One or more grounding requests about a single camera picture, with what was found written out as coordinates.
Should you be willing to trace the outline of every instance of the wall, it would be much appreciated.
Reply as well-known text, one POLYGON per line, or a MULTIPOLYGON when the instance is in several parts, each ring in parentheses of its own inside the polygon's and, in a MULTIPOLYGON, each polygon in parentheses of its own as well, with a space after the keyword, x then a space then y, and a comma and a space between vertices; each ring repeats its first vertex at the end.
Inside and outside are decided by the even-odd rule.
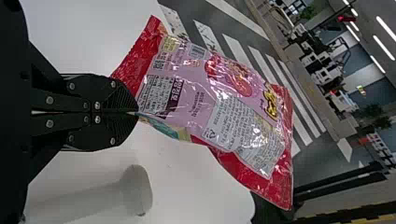
POLYGON ((367 92, 366 97, 358 91, 349 95, 361 108, 371 104, 388 105, 396 101, 396 89, 387 78, 382 78, 364 89, 367 92))
POLYGON ((344 83, 346 83, 344 89, 348 93, 353 93, 358 90, 358 86, 366 87, 382 78, 385 78, 384 74, 379 71, 378 67, 374 63, 371 63, 354 74, 346 77, 344 79, 344 83))
POLYGON ((337 36, 343 34, 347 28, 344 24, 337 22, 336 20, 329 23, 329 26, 337 26, 341 28, 341 31, 328 31, 323 30, 320 32, 319 38, 324 44, 329 44, 332 40, 334 40, 337 36))
POLYGON ((351 56, 349 58, 349 61, 347 61, 346 66, 344 67, 344 77, 348 77, 355 72, 361 70, 362 68, 366 67, 367 65, 373 63, 369 54, 360 44, 352 47, 350 49, 350 52, 351 56))

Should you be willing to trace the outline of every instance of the desk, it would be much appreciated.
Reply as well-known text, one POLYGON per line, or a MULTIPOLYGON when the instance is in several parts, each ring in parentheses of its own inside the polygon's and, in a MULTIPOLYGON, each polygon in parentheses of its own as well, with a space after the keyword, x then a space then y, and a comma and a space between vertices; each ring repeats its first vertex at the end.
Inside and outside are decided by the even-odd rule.
MULTIPOLYGON (((143 30, 150 15, 165 21, 156 0, 21 1, 31 41, 61 73, 109 76, 143 30)), ((139 123, 117 148, 95 153, 60 153, 30 185, 29 223, 57 223, 46 202, 117 182, 131 164, 148 171, 153 207, 128 217, 120 205, 65 223, 247 223, 254 202, 205 147, 172 140, 139 123)))

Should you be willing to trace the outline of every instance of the screw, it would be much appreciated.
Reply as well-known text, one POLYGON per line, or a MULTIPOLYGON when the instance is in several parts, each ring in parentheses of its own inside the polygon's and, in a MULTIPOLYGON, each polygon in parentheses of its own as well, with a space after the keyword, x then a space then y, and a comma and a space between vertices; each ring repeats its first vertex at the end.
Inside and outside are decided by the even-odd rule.
POLYGON ((73 91, 75 88, 76 88, 76 85, 73 82, 70 82, 69 89, 73 91))
POLYGON ((51 96, 48 96, 46 99, 47 105, 52 105, 53 104, 53 98, 51 96))
POLYGON ((73 142, 74 141, 74 135, 70 135, 69 136, 69 142, 73 142))
POLYGON ((99 102, 95 102, 95 109, 100 109, 100 103, 99 102))
POLYGON ((95 123, 100 123, 100 120, 101 120, 101 119, 100 119, 99 116, 96 116, 96 117, 95 117, 95 123))
POLYGON ((52 119, 47 120, 46 127, 47 128, 52 128, 53 127, 53 120, 52 119))

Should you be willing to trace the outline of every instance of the snack bag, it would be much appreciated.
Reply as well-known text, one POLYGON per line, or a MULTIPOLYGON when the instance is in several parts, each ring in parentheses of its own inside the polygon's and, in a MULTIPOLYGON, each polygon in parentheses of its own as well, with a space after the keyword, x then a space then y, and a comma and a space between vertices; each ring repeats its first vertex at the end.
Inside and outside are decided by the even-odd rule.
POLYGON ((159 27, 151 17, 112 74, 135 97, 140 120, 172 138, 208 146, 241 184, 291 209, 288 91, 159 27))

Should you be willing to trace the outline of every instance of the bolt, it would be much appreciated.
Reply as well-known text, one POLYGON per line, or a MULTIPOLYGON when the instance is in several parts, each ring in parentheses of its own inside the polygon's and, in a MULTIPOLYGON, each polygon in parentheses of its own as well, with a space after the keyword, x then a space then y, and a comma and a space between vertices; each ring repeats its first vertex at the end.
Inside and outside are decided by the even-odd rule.
POLYGON ((47 120, 46 127, 47 128, 52 128, 53 127, 53 120, 52 119, 47 120))
POLYGON ((111 138, 110 139, 110 145, 114 146, 114 144, 116 144, 116 139, 115 138, 111 138))
POLYGON ((75 88, 76 88, 76 85, 73 82, 70 82, 69 89, 73 91, 75 88))
POLYGON ((53 98, 51 96, 48 96, 46 99, 47 105, 52 105, 53 104, 53 98))
POLYGON ((95 117, 95 123, 100 123, 100 120, 101 120, 101 119, 100 119, 99 116, 96 116, 96 117, 95 117))
POLYGON ((100 103, 99 102, 95 102, 95 109, 100 109, 100 103))
POLYGON ((69 136, 69 142, 73 142, 74 141, 74 135, 70 135, 69 136))

